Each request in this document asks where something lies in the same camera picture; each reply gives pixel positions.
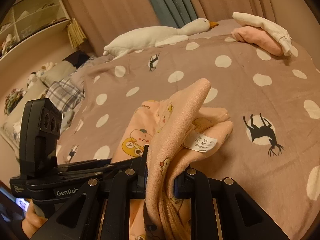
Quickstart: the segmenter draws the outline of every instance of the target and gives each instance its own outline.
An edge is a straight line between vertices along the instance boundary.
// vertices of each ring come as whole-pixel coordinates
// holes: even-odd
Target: blanket
[[[150,107],[141,102],[160,102],[206,78],[204,106],[227,109],[234,128],[206,165],[191,166],[214,179],[233,178],[290,239],[300,239],[320,210],[320,74],[306,50],[292,44],[291,56],[276,57],[222,35],[95,66],[81,108],[58,141],[59,163],[140,156],[137,148],[114,154],[134,111]],[[156,130],[131,132],[130,138],[145,135],[137,137],[143,148],[139,138],[150,140]]]

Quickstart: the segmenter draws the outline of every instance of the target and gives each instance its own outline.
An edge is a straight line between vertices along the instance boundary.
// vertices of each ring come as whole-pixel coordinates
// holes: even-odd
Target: finger
[[[48,219],[44,217],[40,217],[36,214],[36,210],[34,208],[33,203],[31,202],[27,213],[26,213],[26,220],[36,228],[40,228]]]
[[[31,236],[33,236],[33,234],[38,230],[38,228],[31,225],[27,219],[24,219],[22,221],[21,226],[22,226],[23,232],[28,238],[31,238]]]

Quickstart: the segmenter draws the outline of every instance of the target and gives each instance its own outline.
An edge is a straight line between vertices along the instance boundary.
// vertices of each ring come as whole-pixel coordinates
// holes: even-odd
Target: camera lens
[[[60,123],[57,123],[57,132],[60,133]]]
[[[51,131],[53,132],[55,128],[56,128],[56,119],[52,118],[52,120],[51,120]]]
[[[44,127],[47,129],[48,128],[48,125],[49,125],[49,114],[46,114],[45,117],[44,117]]]

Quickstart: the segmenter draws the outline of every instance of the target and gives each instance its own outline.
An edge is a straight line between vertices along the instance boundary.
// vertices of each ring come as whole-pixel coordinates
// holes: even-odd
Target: white label
[[[217,141],[217,139],[210,138],[193,130],[186,137],[182,146],[197,152],[207,152],[216,145]]]

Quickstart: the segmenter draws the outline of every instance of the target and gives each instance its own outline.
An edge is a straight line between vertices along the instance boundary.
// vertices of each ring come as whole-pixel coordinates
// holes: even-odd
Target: white polka dot
[[[140,89],[140,87],[135,87],[135,88],[130,89],[130,90],[127,92],[127,97],[134,95],[136,92],[139,91],[139,89]]]
[[[125,74],[125,67],[124,66],[116,66],[115,75],[117,77],[123,77],[124,74]]]
[[[186,45],[186,50],[193,50],[193,49],[196,49],[198,48],[200,45],[196,42],[189,42],[187,45]]]
[[[183,78],[184,74],[182,71],[175,71],[168,77],[169,83],[174,83],[180,81]]]
[[[96,127],[99,128],[101,127],[102,125],[104,125],[109,119],[109,115],[108,114],[105,114],[103,117],[101,117],[98,121],[97,121],[97,124],[96,124]]]
[[[271,56],[270,56],[269,52],[267,52],[267,51],[265,51],[264,49],[261,49],[261,48],[257,48],[257,55],[262,60],[270,60],[271,59]]]
[[[232,63],[232,60],[227,55],[221,55],[216,58],[215,64],[217,67],[229,67]]]
[[[295,57],[298,56],[298,50],[295,46],[291,46],[291,49],[290,49],[292,55],[294,55]]]
[[[94,78],[94,82],[93,82],[93,83],[97,82],[99,78],[100,78],[100,76],[99,76],[99,75],[98,75],[98,76],[96,76],[96,77]]]
[[[300,70],[293,69],[292,73],[298,78],[303,78],[303,79],[307,78],[307,76]]]
[[[256,125],[258,128],[264,126],[264,124],[263,124],[263,122],[262,122],[262,120],[261,120],[261,117],[260,117],[259,115],[254,115],[254,116],[252,117],[252,120],[253,120],[253,124]],[[247,124],[251,127],[252,124],[251,124],[250,118],[249,118],[249,120],[247,119],[246,121],[247,121]],[[276,129],[275,129],[275,127],[273,126],[272,122],[270,122],[269,120],[268,120],[268,122],[267,122],[266,120],[264,120],[264,122],[265,122],[266,126],[268,126],[268,122],[269,122],[269,123],[271,124],[271,129],[272,129],[272,130],[274,131],[274,133],[276,134]],[[250,130],[249,130],[248,128],[247,128],[246,133],[247,133],[247,136],[248,136],[249,140],[252,141],[251,133],[250,133]],[[260,137],[260,138],[255,138],[255,139],[253,140],[253,143],[254,143],[254,144],[257,144],[257,145],[268,145],[268,144],[270,144],[269,139],[270,139],[270,137],[268,137],[268,136],[263,136],[263,137]]]
[[[207,94],[207,97],[204,100],[204,104],[209,103],[210,101],[212,101],[218,94],[218,90],[216,90],[215,88],[210,88],[209,93]]]
[[[314,101],[307,99],[304,101],[303,106],[311,118],[320,118],[320,107]]]
[[[105,145],[99,148],[98,151],[96,151],[96,153],[93,156],[93,159],[97,159],[97,160],[107,159],[109,158],[109,154],[110,154],[110,148],[109,146]]]
[[[272,80],[269,76],[255,74],[253,76],[253,81],[260,87],[268,86],[272,84]]]
[[[234,38],[231,38],[231,37],[226,37],[224,39],[224,41],[227,41],[227,42],[237,42]]]
[[[308,178],[307,195],[311,200],[317,200],[320,195],[320,166],[314,167]]]
[[[78,132],[81,129],[82,126],[83,126],[83,121],[80,119],[77,127],[75,128],[75,133]]]
[[[61,150],[61,145],[57,144],[56,156],[58,156],[60,150]]]
[[[107,95],[106,94],[100,94],[96,98],[96,102],[99,106],[103,105],[103,103],[107,100]]]

